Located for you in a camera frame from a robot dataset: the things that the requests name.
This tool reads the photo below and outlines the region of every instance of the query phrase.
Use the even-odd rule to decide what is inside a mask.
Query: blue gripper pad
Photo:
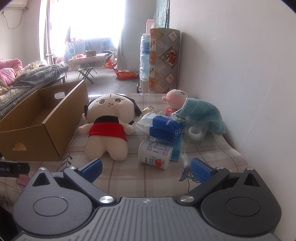
[[[204,183],[216,173],[214,168],[210,167],[198,158],[194,158],[191,160],[190,169],[194,177],[200,183]]]
[[[101,159],[95,159],[91,161],[92,164],[89,163],[86,165],[87,167],[80,168],[80,175],[88,180],[90,183],[93,183],[102,173],[103,164]]]

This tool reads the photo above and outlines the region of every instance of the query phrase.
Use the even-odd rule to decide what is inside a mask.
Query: plaid tablecloth
[[[164,111],[167,103],[162,94],[129,94],[140,109],[155,108],[156,113]],[[69,143],[67,152],[60,162],[29,162],[30,173],[19,178],[0,177],[0,205],[10,210],[29,178],[39,167],[59,172],[69,166],[82,167],[89,162],[84,153],[87,135],[80,135],[78,127],[85,124],[80,120]],[[101,160],[103,172],[94,185],[115,197],[174,196],[178,197],[199,185],[190,171],[190,161],[197,157],[212,167],[223,166],[231,172],[242,172],[247,167],[242,155],[230,147],[222,136],[207,133],[201,145],[182,141],[179,161],[170,161],[166,170],[138,161],[138,147],[146,137],[135,126],[135,132],[128,136],[128,157],[123,161],[111,159],[105,153]]]

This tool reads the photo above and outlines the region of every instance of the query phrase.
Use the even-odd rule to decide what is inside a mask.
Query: teal blanket
[[[181,109],[172,116],[182,118],[189,117],[193,121],[208,122],[207,130],[211,133],[222,135],[225,133],[225,125],[219,109],[213,104],[194,98],[186,98]]]

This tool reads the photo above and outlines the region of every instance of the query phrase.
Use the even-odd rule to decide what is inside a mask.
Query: cardboard box handle hole
[[[15,150],[15,151],[24,151],[24,150],[26,150],[25,145],[22,144],[22,143],[20,143],[20,142],[15,143],[14,146],[12,146],[12,145],[10,144],[10,147],[11,147],[13,150]]]
[[[65,92],[58,92],[58,93],[56,93],[56,94],[54,94],[54,97],[56,98],[56,99],[63,99],[63,98],[65,98]]]

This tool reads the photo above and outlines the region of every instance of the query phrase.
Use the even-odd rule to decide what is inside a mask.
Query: pink pillow
[[[0,69],[13,68],[16,71],[22,70],[22,62],[18,58],[0,60]]]
[[[0,85],[7,88],[12,85],[17,72],[13,68],[0,69]]]

